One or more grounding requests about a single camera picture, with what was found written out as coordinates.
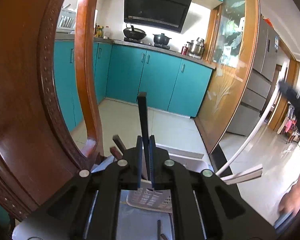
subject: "dish rack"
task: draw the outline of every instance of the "dish rack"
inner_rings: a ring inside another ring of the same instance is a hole
[[[148,180],[141,180],[140,188],[128,193],[126,202],[129,206],[172,213],[170,190],[153,190]]]
[[[74,31],[75,18],[77,13],[61,8],[57,22],[57,33],[70,33]]]

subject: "metal pivot screw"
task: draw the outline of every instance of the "metal pivot screw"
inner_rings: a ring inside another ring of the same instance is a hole
[[[166,160],[164,162],[164,165],[166,165],[168,167],[172,167],[174,165],[174,161],[173,160]]]
[[[88,171],[88,170],[82,170],[82,171],[79,172],[79,176],[82,177],[82,178],[88,177],[89,174],[90,174],[90,171]]]
[[[210,170],[203,170],[202,175],[207,177],[207,178],[210,178],[213,175],[213,172],[210,171]]]
[[[126,160],[122,159],[122,160],[119,160],[119,161],[117,162],[117,164],[118,164],[119,166],[121,166],[121,167],[124,167],[124,166],[127,166],[127,165],[128,165],[128,162],[127,162]]]

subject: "stainless steel refrigerator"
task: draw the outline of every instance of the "stainless steel refrigerator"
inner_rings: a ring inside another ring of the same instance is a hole
[[[227,132],[250,135],[268,96],[277,63],[279,35],[260,17],[259,37],[253,70],[241,103]]]

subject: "black wok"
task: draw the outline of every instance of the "black wok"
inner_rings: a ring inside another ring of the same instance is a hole
[[[124,34],[124,36],[126,36],[129,39],[134,39],[137,41],[142,40],[147,35],[143,30],[134,28],[133,25],[131,25],[131,28],[128,28],[128,27],[125,28],[123,30],[123,34]]]

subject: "range hood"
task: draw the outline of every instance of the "range hood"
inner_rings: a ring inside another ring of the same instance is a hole
[[[181,33],[192,0],[124,0],[124,22]]]

